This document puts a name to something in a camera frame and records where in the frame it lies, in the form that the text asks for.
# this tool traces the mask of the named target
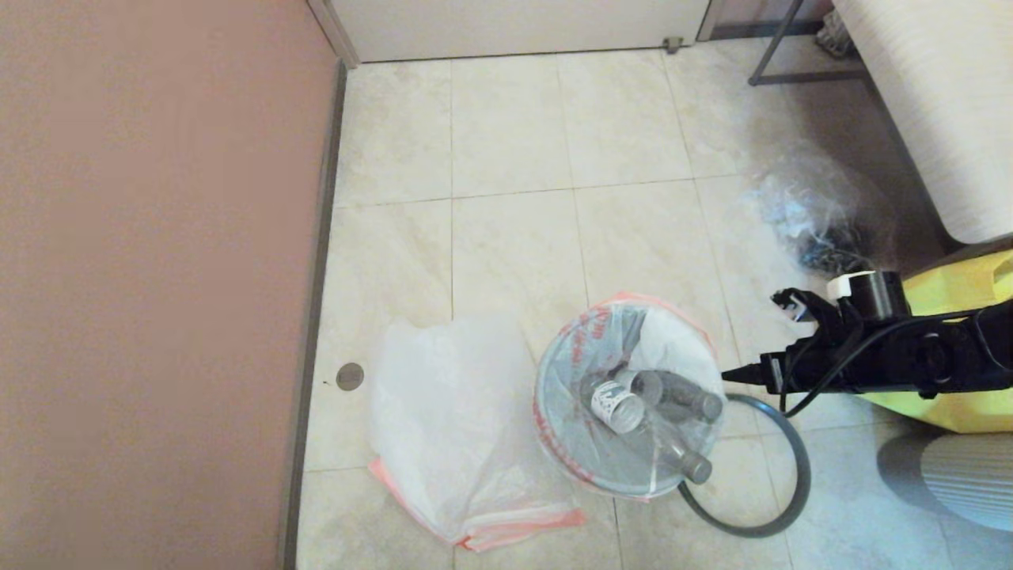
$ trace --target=white plastic bag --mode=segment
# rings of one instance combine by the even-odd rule
[[[539,449],[535,368],[515,323],[395,324],[373,362],[370,470],[419,523],[482,551],[583,522]]]

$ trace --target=door frame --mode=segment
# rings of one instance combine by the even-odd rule
[[[359,64],[362,62],[359,59],[359,55],[356,54],[356,48],[352,45],[352,38],[348,37],[344,26],[341,25],[341,20],[337,17],[337,12],[334,11],[334,6],[331,5],[330,0],[306,0],[306,3],[309,4],[310,10],[316,16],[317,23],[320,24],[323,34],[330,42],[331,49],[344,62],[344,67],[347,69],[359,67]]]

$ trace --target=rubber ring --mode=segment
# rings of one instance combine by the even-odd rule
[[[768,418],[777,424],[777,427],[781,428],[785,437],[788,438],[788,443],[791,444],[791,452],[795,455],[795,468],[798,473],[798,481],[795,484],[795,492],[791,496],[791,501],[788,503],[787,508],[784,509],[784,512],[779,514],[770,522],[760,524],[759,526],[736,526],[734,524],[728,524],[727,522],[718,520],[709,512],[704,510],[704,508],[700,506],[700,503],[697,502],[696,498],[693,497],[693,493],[690,492],[689,486],[686,485],[685,481],[679,484],[679,493],[684,499],[686,499],[686,502],[689,503],[693,512],[700,515],[700,518],[703,518],[712,526],[724,531],[729,535],[734,535],[735,537],[742,537],[744,539],[764,539],[772,537],[778,533],[784,532],[784,530],[788,526],[791,526],[791,523],[798,518],[798,515],[802,514],[802,508],[805,507],[805,501],[808,500],[809,490],[812,487],[812,471],[809,467],[809,456],[805,453],[805,444],[802,443],[802,437],[798,435],[798,431],[795,430],[795,426],[791,425],[791,423],[788,422],[788,419],[781,415],[781,413],[773,407],[767,405],[761,400],[742,394],[729,394],[728,400],[731,402],[741,402],[747,406],[756,408],[760,412],[763,412]]]

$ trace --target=beige tile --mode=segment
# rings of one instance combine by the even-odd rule
[[[451,62],[376,63],[348,73],[338,206],[450,197]]]
[[[418,327],[450,321],[450,216],[449,199],[334,210],[306,470],[362,467],[373,458],[370,352],[394,319]],[[366,372],[355,392],[334,384],[346,362]]]
[[[988,528],[956,516],[940,516],[950,562],[959,570],[1013,568],[1013,533]]]
[[[555,56],[455,60],[454,195],[570,186]]]
[[[302,570],[453,568],[453,547],[365,469],[306,474],[296,557]]]
[[[582,526],[536,535],[483,553],[457,549],[457,570],[555,570],[594,568],[620,570],[619,537],[612,499],[581,491],[577,495],[588,521]]]
[[[454,315],[513,315],[536,360],[587,310],[573,192],[454,199]]]
[[[659,298],[710,336],[722,371],[738,367],[724,296],[696,187],[690,180],[575,190],[588,295]],[[725,383],[725,389],[743,389]],[[752,414],[729,408],[722,435],[756,433]]]
[[[660,51],[556,57],[574,185],[691,177]]]
[[[822,71],[861,71],[865,69],[861,58],[837,59],[816,45],[815,35],[786,35],[767,65],[765,75],[776,73],[810,73]],[[767,49],[769,39],[764,39]],[[760,56],[753,65],[760,63]]]
[[[786,288],[822,293],[826,284],[806,274],[778,242],[749,193],[750,180],[723,176],[696,184],[742,362],[758,362],[760,353],[809,336],[813,327],[792,323],[770,297]]]
[[[717,516],[738,524],[759,524],[777,514],[758,437],[722,439],[710,456],[711,481],[693,486],[698,501]],[[643,504],[617,501],[624,568],[790,569],[783,535],[747,540],[714,528],[698,517],[678,493]]]
[[[797,139],[783,87],[746,81],[765,46],[761,38],[706,42],[665,58],[694,176],[756,169]]]
[[[812,491],[801,516],[787,531],[795,570],[950,568],[936,515],[893,495],[876,468],[879,446],[904,434],[909,425],[802,433]],[[791,451],[779,435],[764,436],[764,449],[784,506],[795,481]]]

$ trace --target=striped fabric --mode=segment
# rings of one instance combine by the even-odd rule
[[[950,235],[1013,232],[1013,1],[834,4]]]

